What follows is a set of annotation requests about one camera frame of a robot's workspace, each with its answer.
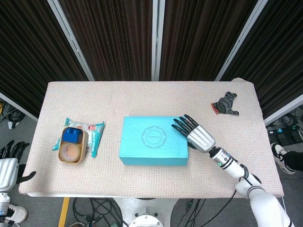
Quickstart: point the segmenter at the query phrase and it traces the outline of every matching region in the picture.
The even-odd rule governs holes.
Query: white tablecloth
[[[216,115],[211,108],[227,91],[238,95],[232,109],[239,116]],[[25,169],[25,175],[37,174],[19,191],[40,196],[230,197],[238,180],[208,154],[189,149],[185,167],[124,166],[119,159],[123,117],[183,114],[192,116],[213,135],[217,146],[257,175],[267,192],[283,196],[254,86],[241,79],[49,83]],[[105,121],[96,158],[86,155],[78,165],[59,161],[52,147],[66,117],[87,123]]]

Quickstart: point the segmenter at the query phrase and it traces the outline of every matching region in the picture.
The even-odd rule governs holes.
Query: plastic wrapper
[[[88,133],[89,139],[86,147],[86,152],[91,153],[92,157],[96,157],[99,143],[101,141],[102,132],[105,126],[104,122],[99,124],[85,124],[85,123],[74,122],[69,118],[66,118],[64,127],[66,126],[81,128]],[[58,139],[57,143],[53,147],[53,150],[59,149],[60,140],[61,138]]]

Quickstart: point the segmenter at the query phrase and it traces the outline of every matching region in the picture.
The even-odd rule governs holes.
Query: circular logo
[[[166,132],[159,126],[151,126],[143,131],[141,140],[148,148],[160,148],[166,142]]]

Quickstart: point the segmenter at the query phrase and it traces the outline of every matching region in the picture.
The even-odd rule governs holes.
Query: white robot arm
[[[250,200],[250,206],[259,227],[294,227],[289,216],[279,201],[267,193],[261,181],[251,174],[247,167],[234,159],[224,149],[215,147],[215,139],[190,116],[184,115],[174,121],[180,126],[172,125],[184,135],[191,147],[202,153],[209,153],[210,158],[232,178],[240,178],[236,185],[238,193]]]
[[[25,164],[19,165],[23,151],[29,143],[19,142],[10,151],[13,144],[12,140],[0,150],[0,223],[6,221],[10,201],[8,192],[13,189],[15,184],[28,181],[36,174],[36,172],[32,172],[29,176],[22,177]]]

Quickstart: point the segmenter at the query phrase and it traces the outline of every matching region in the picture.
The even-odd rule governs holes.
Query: turquoise box
[[[125,117],[119,157],[125,165],[186,166],[187,140],[176,117]]]

